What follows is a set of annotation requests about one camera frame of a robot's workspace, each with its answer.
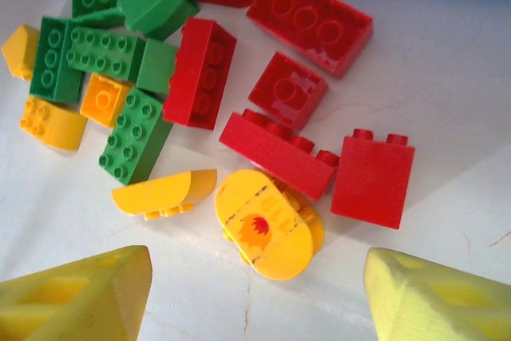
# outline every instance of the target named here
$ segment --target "white table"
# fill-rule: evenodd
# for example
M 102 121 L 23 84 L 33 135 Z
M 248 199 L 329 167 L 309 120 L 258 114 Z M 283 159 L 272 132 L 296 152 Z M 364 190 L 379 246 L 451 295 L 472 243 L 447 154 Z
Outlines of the white table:
M 224 240 L 212 197 L 167 220 L 119 212 L 110 197 L 119 184 L 97 165 L 108 131 L 88 123 L 72 155 L 38 144 L 18 127 L 28 84 L 1 64 L 0 280 L 146 244 L 154 273 L 141 340 L 375 339 L 362 284 L 371 246 L 510 284 L 511 1 L 343 1 L 374 16 L 374 37 L 341 81 L 319 71 L 331 90 L 303 135 L 336 153 L 356 127 L 408 135 L 417 152 L 401 230 L 331 215 L 328 196 L 317 204 L 323 250 L 296 279 L 265 280 Z M 0 0 L 0 42 L 68 9 L 69 0 Z M 203 5 L 200 16 L 239 39 L 217 128 L 175 126 L 153 178 L 217 167 L 222 180 L 249 167 L 220 132 L 232 111 L 254 108 L 247 95 L 276 50 L 297 57 L 243 10 Z

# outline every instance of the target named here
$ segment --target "green 2x4 brick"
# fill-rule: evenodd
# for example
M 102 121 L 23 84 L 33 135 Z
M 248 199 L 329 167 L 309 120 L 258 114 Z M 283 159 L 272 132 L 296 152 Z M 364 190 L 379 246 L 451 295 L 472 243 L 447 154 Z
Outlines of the green 2x4 brick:
M 65 59 L 71 46 L 68 19 L 43 18 L 30 94 L 57 103 L 77 103 L 83 73 L 70 68 Z
M 124 185 L 146 181 L 172 128 L 161 114 L 161 101 L 132 89 L 99 165 Z
M 71 42 L 71 49 L 66 55 L 70 67 L 120 80 L 137 81 L 144 40 L 127 34 L 74 27 Z

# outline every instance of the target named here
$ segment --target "yellow brick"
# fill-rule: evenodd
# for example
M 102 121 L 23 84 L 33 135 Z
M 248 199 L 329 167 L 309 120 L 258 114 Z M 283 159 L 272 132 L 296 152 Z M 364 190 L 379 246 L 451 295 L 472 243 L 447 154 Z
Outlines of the yellow brick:
M 23 80 L 32 80 L 39 30 L 21 24 L 2 46 L 10 73 Z
M 234 172 L 218 188 L 216 215 L 245 262 L 268 279 L 289 280 L 321 248 L 324 228 L 305 197 L 277 185 L 257 170 Z
M 130 89 L 129 85 L 93 73 L 81 103 L 80 113 L 98 124 L 113 128 Z
M 132 246 L 0 283 L 0 339 L 134 341 L 152 275 Z
M 511 339 L 511 286 L 389 249 L 367 254 L 379 341 Z
M 66 107 L 29 95 L 20 127 L 40 142 L 66 151 L 77 151 L 87 118 Z
M 146 220 L 187 212 L 208 197 L 216 186 L 216 169 L 188 171 L 114 189 L 117 207 Z

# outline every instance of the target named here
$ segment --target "red 2x4 brick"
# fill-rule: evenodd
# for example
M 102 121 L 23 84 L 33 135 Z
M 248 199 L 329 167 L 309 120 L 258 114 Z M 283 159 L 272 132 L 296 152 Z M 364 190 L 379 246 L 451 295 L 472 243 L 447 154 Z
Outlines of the red 2x4 brick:
M 215 128 L 236 39 L 212 20 L 188 18 L 164 103 L 166 121 Z

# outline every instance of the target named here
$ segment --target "red 2x2 brick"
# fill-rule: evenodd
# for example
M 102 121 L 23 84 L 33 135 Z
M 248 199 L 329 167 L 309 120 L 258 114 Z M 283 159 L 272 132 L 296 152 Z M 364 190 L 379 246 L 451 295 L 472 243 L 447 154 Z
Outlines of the red 2x2 brick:
M 236 39 L 212 20 L 188 18 L 164 103 L 166 121 L 215 128 Z
M 328 151 L 312 156 L 312 141 L 250 109 L 231 115 L 220 142 L 314 201 L 327 189 L 339 162 Z
M 322 77 L 277 52 L 248 99 L 275 120 L 300 130 L 327 90 Z
M 399 229 L 415 149 L 408 137 L 389 135 L 373 141 L 373 133 L 356 129 L 345 137 L 331 211 Z
M 339 0 L 255 0 L 247 16 L 336 77 L 373 34 L 373 19 Z

